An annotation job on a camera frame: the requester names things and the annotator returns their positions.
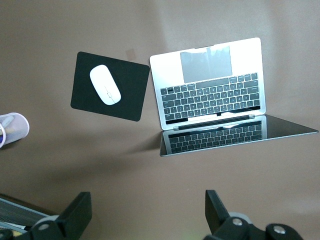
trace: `silver laptop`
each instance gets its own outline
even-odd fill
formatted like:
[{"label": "silver laptop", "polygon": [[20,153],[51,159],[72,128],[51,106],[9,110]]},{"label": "silver laptop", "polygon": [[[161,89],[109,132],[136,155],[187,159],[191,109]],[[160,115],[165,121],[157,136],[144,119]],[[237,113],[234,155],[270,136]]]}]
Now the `silver laptop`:
[{"label": "silver laptop", "polygon": [[150,66],[164,131],[266,112],[259,38],[154,55]]}]

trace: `laptop keyboard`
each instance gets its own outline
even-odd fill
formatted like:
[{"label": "laptop keyboard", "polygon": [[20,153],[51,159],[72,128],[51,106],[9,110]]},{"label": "laptop keyboard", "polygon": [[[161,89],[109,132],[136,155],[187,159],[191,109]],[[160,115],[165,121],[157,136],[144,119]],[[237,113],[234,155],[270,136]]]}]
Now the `laptop keyboard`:
[{"label": "laptop keyboard", "polygon": [[260,106],[257,73],[162,88],[161,96],[167,124]]},{"label": "laptop keyboard", "polygon": [[169,135],[173,154],[239,144],[262,139],[261,121],[243,123],[232,128],[219,127]]}]

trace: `space bar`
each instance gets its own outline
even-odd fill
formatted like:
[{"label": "space bar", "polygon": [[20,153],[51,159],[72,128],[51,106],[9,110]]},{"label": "space bar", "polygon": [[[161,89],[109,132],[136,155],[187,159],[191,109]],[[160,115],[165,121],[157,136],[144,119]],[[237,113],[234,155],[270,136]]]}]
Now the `space bar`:
[{"label": "space bar", "polygon": [[229,83],[229,78],[222,78],[217,80],[198,82],[195,84],[195,87],[197,89],[203,89],[203,88],[225,85],[228,83]]}]

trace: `computer mouse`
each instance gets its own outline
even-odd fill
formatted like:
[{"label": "computer mouse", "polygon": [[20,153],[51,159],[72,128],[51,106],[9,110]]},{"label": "computer mouse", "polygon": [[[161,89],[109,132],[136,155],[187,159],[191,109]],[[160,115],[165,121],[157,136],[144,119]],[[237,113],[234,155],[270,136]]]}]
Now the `computer mouse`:
[{"label": "computer mouse", "polygon": [[114,105],[121,100],[120,91],[106,65],[99,65],[90,71],[90,79],[101,100]]}]

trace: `laptop hinge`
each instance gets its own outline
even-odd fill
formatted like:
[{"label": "laptop hinge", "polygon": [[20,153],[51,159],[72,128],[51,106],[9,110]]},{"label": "laptop hinge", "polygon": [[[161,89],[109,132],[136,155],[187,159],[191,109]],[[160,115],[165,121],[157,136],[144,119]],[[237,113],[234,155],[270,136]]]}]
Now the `laptop hinge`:
[{"label": "laptop hinge", "polygon": [[249,115],[245,115],[245,116],[235,116],[235,117],[231,117],[228,119],[219,119],[219,120],[194,123],[194,124],[189,124],[189,125],[184,125],[184,126],[175,126],[173,128],[173,130],[178,131],[178,130],[186,130],[186,129],[194,129],[194,128],[213,126],[213,125],[228,124],[228,123],[231,124],[233,122],[242,121],[242,120],[249,120],[249,119],[254,119],[254,118],[255,118],[255,115],[253,115],[253,114],[249,114]]}]

